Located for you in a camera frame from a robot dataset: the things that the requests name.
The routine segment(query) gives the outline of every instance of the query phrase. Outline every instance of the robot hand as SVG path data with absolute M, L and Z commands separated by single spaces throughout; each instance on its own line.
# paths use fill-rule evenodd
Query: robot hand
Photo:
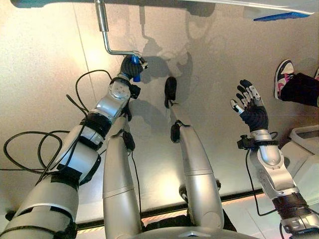
M 147 62 L 143 58 L 127 55 L 121 64 L 121 73 L 129 79 L 138 76 L 147 67 Z
M 250 132 L 266 129 L 268 130 L 268 116 L 263 101 L 256 88 L 247 80 L 240 81 L 241 86 L 237 89 L 237 98 L 244 105 L 244 109 L 235 100 L 230 101 L 231 108 L 239 113 L 241 119 L 249 126 Z

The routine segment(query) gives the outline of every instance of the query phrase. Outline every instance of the person's leg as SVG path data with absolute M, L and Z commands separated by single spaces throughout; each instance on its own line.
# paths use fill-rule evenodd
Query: person's leg
M 298 73 L 281 90 L 281 100 L 318 106 L 319 81 Z
M 319 81 L 302 73 L 295 75 L 292 62 L 285 60 L 276 71 L 274 95 L 283 101 L 318 106 Z

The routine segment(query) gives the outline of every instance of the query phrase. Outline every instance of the black pants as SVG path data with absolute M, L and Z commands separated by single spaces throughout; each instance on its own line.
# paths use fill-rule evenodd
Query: black pants
M 283 101 L 292 101 L 318 107 L 319 81 L 303 73 L 298 73 L 281 90 Z

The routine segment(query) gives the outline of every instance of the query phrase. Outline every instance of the blue handle grip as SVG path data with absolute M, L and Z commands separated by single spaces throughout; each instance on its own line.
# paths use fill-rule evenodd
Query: blue handle grip
M 138 65 L 140 63 L 139 58 L 137 56 L 131 56 L 132 63 L 135 65 Z M 137 75 L 133 77 L 133 82 L 140 82 L 141 81 L 141 76 Z

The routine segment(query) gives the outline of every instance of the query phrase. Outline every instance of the blue object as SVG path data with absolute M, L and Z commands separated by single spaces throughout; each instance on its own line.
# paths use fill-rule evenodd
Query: blue object
M 255 18 L 254 21 L 275 21 L 280 19 L 288 19 L 288 18 L 300 18 L 300 17 L 307 17 L 310 16 L 308 14 L 299 13 L 299 12 L 287 12 L 287 13 L 281 13 L 277 15 L 271 15 L 271 16 L 264 16 L 260 18 Z
M 132 60 L 132 63 L 135 65 L 138 65 L 140 63 L 140 60 L 137 56 L 131 56 L 131 60 Z M 140 81 L 141 81 L 140 75 L 133 77 L 133 82 L 140 82 Z

